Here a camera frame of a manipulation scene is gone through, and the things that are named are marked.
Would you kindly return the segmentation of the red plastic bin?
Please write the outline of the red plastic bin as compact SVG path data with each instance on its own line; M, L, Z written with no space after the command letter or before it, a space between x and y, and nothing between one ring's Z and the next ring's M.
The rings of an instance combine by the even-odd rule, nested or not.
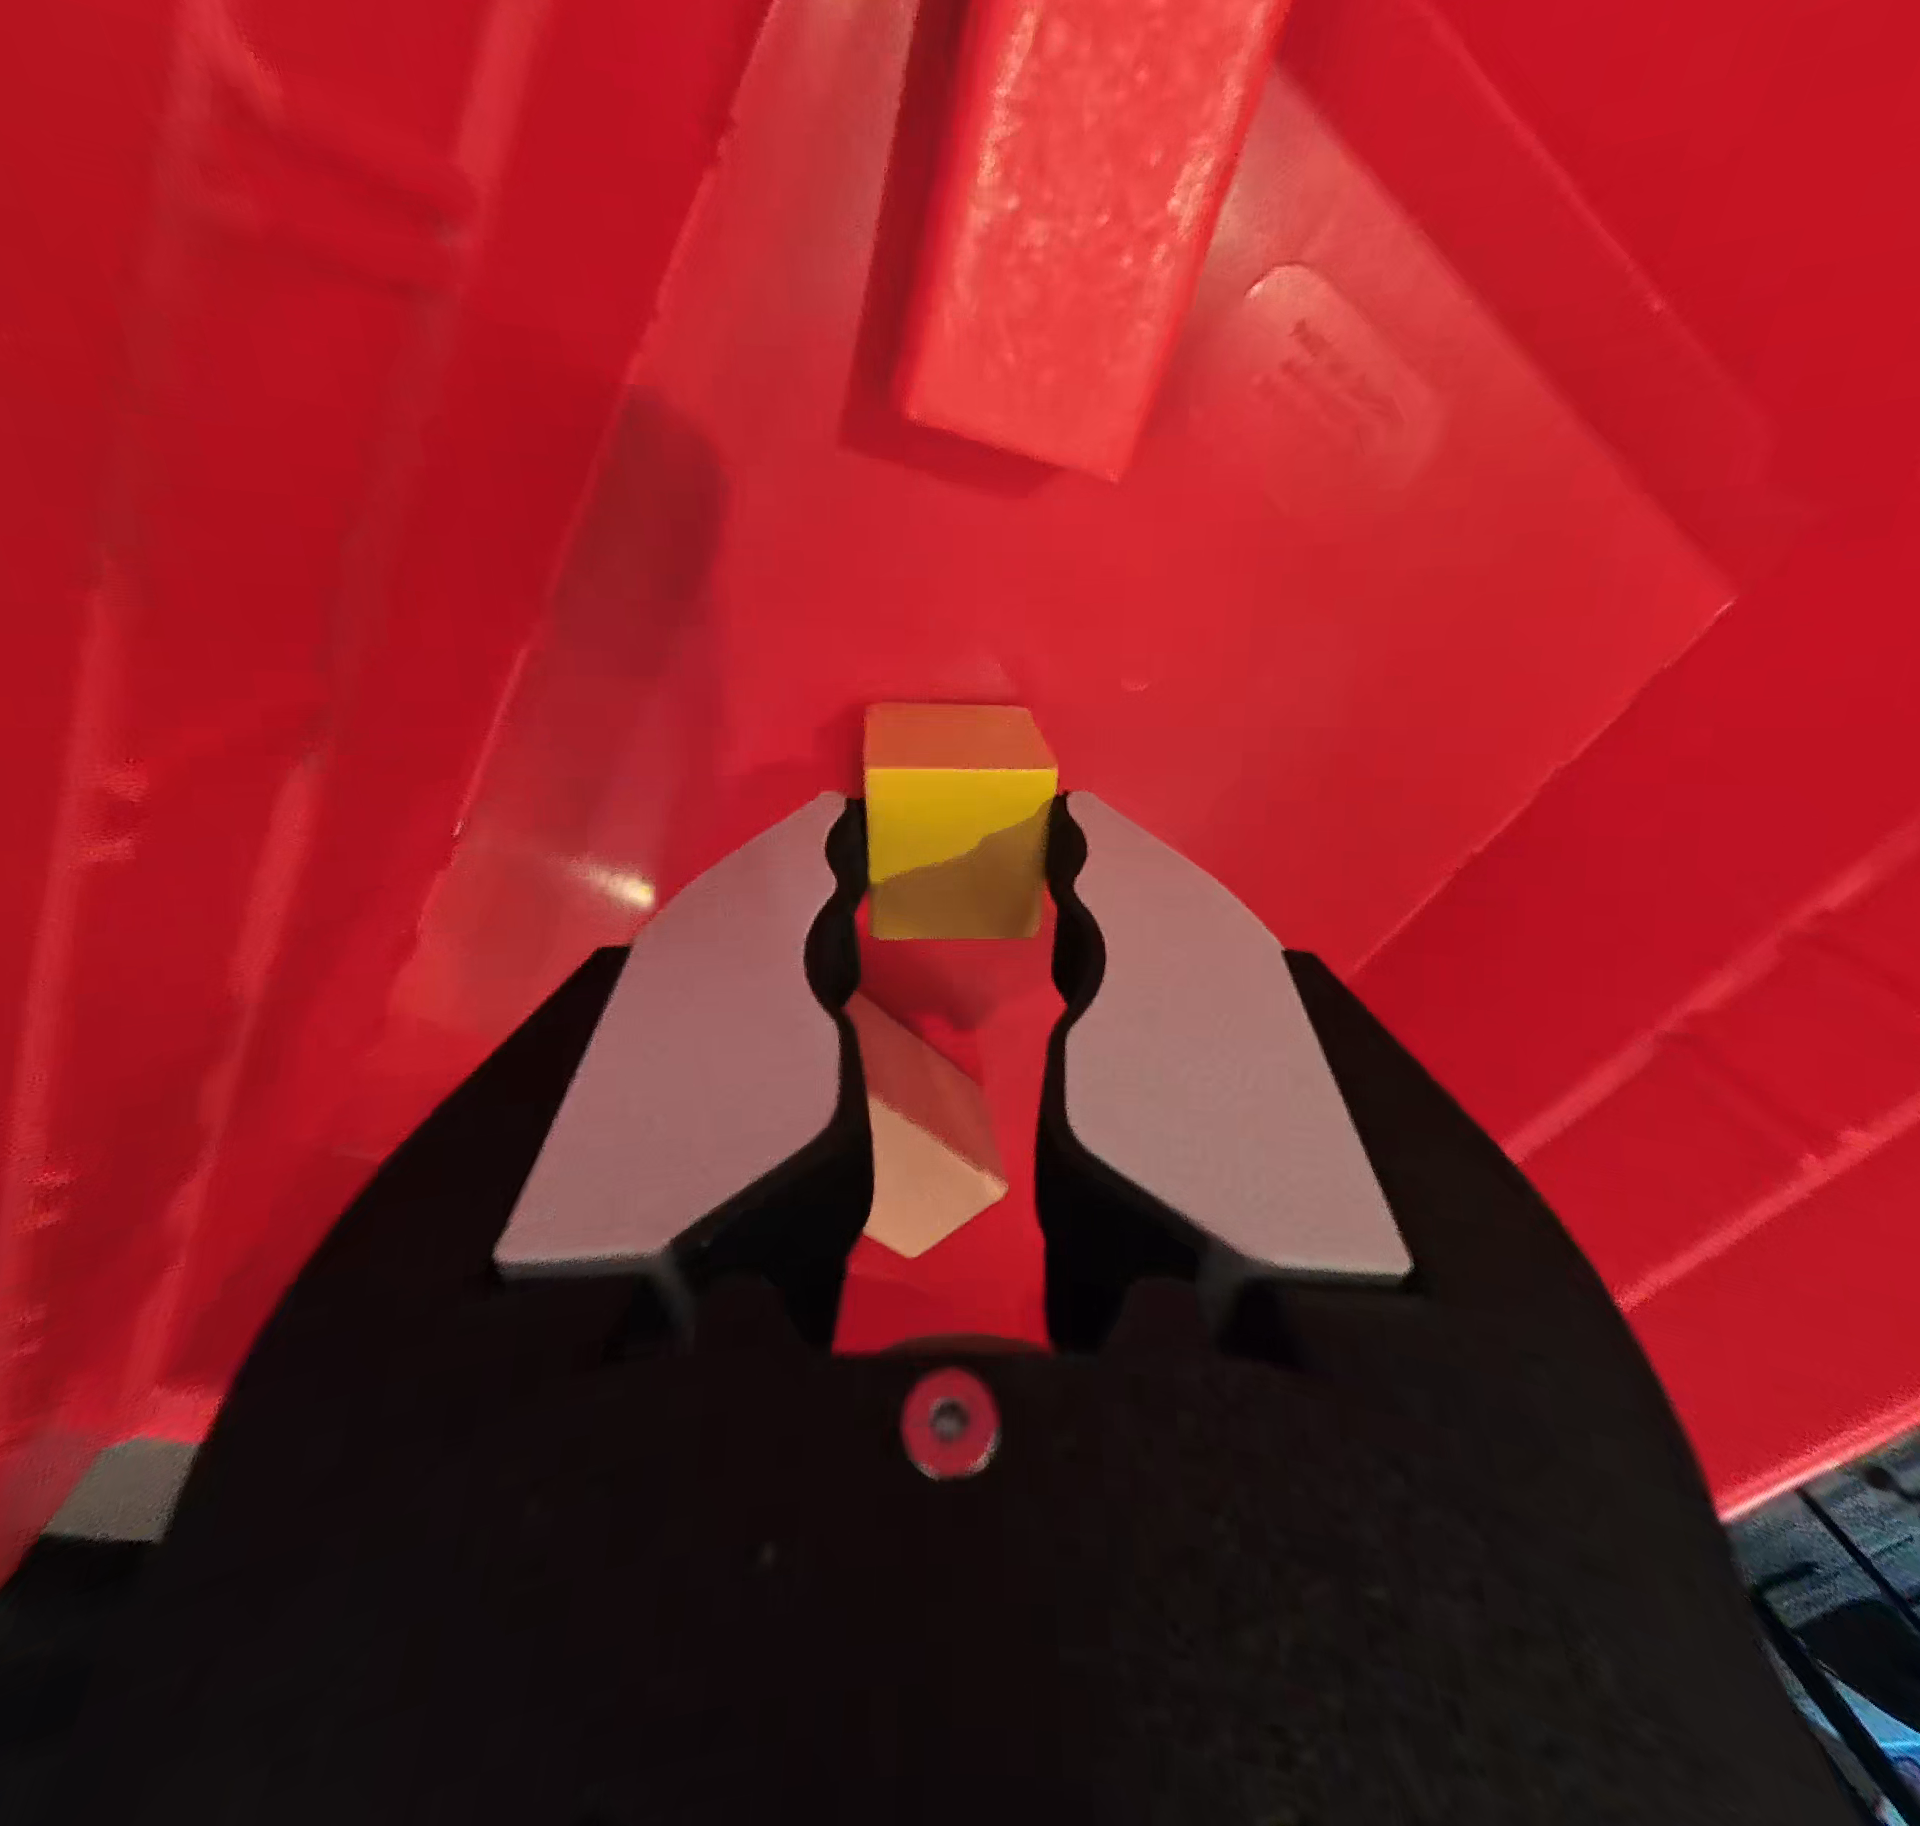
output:
M975 2L4 0L4 1574L881 699L1915 1430L1915 0L1291 0L1116 477L899 414Z

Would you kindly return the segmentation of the red wooden block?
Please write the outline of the red wooden block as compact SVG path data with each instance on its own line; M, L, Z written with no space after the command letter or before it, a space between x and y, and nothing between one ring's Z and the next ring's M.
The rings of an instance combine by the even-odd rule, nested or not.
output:
M899 416L1116 483L1293 0L968 0Z

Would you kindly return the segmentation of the natural wooden block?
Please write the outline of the natural wooden block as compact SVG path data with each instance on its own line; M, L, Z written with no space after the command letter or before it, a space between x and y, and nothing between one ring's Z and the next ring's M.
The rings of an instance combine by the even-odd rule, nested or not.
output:
M848 1001L873 1192L864 1234L916 1261L1006 1195L987 1100L959 1066L864 994Z

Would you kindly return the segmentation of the yellow wooden cube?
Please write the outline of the yellow wooden cube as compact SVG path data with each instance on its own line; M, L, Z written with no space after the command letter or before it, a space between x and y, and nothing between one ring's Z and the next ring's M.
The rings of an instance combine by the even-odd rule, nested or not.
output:
M1059 787L1059 761L1024 708L869 708L861 800L872 939L1033 939L1043 921L1043 857Z

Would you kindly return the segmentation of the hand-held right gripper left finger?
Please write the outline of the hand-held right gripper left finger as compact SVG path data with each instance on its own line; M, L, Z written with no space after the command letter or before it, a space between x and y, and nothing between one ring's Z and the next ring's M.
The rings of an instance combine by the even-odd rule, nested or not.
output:
M836 1289L872 1210L861 801L823 794L633 936L493 1248L511 1277Z

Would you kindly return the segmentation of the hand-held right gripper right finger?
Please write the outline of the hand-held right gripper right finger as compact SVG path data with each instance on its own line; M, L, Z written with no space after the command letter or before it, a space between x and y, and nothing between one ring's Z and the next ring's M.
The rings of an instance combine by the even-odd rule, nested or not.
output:
M1409 1248L1280 940L1090 790L1052 810L1064 1011L1047 1043L1037 1199L1116 1216L1174 1258L1403 1286Z

